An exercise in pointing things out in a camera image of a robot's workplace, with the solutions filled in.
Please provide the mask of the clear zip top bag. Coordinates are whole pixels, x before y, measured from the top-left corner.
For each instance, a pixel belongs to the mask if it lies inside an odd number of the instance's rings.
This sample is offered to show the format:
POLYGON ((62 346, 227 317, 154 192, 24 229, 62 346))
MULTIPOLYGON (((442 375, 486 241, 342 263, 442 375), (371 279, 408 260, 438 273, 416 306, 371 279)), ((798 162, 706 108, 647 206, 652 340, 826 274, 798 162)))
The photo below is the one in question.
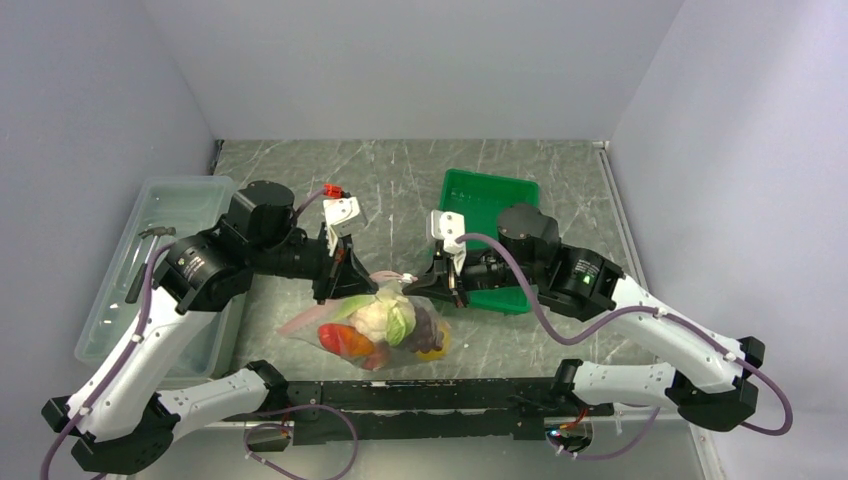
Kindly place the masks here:
POLYGON ((402 288, 417 278, 409 273, 371 275, 374 294, 328 300, 295 315, 276 333, 307 342, 362 370, 377 371, 446 356, 450 326, 424 297, 402 288))

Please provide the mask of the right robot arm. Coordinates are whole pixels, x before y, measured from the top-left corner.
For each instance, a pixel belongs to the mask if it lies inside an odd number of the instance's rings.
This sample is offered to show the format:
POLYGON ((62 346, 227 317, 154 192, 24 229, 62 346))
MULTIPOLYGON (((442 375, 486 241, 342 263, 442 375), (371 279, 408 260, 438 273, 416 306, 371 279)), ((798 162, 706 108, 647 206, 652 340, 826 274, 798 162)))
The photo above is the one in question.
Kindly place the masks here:
POLYGON ((551 388, 557 411, 623 403, 676 411, 708 430, 748 424, 758 403, 751 382, 764 345, 698 325, 650 294, 613 261, 566 244, 557 221, 519 203, 497 217, 494 236, 475 235, 456 212, 432 211, 426 221, 435 251, 409 295, 469 305, 475 291, 517 286, 547 333, 551 314, 586 324, 586 334, 610 328, 656 357, 651 365, 606 366, 564 360, 551 388))

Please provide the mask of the dark red grape bunch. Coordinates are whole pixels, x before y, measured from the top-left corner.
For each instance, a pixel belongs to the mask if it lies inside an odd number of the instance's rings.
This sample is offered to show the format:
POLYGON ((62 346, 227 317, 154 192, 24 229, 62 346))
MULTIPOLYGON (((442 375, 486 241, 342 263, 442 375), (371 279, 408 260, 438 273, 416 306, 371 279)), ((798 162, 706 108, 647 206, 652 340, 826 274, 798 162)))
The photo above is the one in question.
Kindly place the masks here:
POLYGON ((427 352, 435 346, 439 322, 423 307, 415 307, 414 313, 415 326, 404 338, 401 347, 413 353, 420 350, 427 352))

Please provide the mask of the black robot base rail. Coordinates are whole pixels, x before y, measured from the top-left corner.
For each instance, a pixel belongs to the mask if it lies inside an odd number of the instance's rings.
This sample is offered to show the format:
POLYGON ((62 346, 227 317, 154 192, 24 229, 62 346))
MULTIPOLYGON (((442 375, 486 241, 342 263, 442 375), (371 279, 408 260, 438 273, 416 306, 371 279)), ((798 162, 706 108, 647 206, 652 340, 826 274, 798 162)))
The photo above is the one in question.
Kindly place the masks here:
POLYGON ((578 415, 609 417, 611 404, 582 406, 555 394, 545 377, 445 380, 292 381, 288 406, 263 406, 231 421, 291 422, 297 446, 350 439, 509 437, 541 440, 547 427, 578 415))

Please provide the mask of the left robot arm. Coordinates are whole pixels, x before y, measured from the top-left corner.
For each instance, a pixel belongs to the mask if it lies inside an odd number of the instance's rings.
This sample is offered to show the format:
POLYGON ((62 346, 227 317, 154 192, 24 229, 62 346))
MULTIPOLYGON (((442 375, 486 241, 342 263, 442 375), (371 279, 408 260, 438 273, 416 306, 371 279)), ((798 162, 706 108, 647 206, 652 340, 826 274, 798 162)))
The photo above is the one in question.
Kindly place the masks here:
POLYGON ((278 183, 236 191, 210 228, 159 248, 142 281, 141 307, 96 373, 74 394, 50 399, 43 418, 74 437, 79 467, 101 479, 133 475, 171 444, 243 414, 272 420, 291 411, 289 384, 269 362, 174 391, 160 385, 185 347, 258 275, 307 280, 317 303, 376 291, 353 251, 366 225, 357 198, 326 185, 310 195, 324 219, 316 238, 298 221, 305 205, 278 183))

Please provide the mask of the orange fruit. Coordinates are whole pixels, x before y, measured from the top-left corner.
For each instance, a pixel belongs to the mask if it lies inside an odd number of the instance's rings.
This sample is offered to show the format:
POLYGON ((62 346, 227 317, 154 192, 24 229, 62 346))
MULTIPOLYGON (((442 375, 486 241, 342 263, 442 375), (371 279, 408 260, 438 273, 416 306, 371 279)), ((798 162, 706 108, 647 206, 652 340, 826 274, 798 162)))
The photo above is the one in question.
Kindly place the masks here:
POLYGON ((415 353, 418 360, 423 362, 431 362, 443 358, 451 344, 450 330, 445 324, 440 324, 437 330, 436 343, 433 349, 425 352, 423 350, 415 353))

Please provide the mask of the red orange mango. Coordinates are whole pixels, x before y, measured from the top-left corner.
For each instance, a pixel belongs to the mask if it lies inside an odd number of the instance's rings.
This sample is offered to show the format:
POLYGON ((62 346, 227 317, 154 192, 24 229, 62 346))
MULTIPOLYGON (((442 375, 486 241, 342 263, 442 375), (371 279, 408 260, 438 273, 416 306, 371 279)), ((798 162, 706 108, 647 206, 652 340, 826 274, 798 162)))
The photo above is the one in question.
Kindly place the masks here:
POLYGON ((364 370, 376 371, 389 362, 386 344, 372 342, 352 326, 325 323, 318 327, 317 334, 324 350, 364 370))

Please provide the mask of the white green cabbage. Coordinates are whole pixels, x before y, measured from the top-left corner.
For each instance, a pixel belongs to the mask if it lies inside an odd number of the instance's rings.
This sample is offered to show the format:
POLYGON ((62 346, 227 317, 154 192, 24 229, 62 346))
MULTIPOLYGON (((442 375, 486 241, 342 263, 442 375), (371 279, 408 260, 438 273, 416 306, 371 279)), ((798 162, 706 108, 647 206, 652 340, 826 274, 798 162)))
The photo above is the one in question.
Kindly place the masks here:
POLYGON ((412 302, 402 294, 381 290, 375 295, 344 299, 332 316, 346 321, 374 343, 400 345, 415 326, 412 302))

